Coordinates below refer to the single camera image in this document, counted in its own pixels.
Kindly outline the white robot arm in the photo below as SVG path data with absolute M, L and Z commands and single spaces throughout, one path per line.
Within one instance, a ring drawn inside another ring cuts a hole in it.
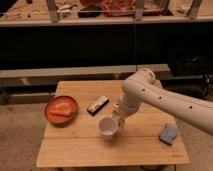
M 155 86 L 155 81 L 154 72 L 148 68 L 125 79 L 117 116 L 131 116 L 147 103 L 213 136 L 213 102 L 167 91 Z

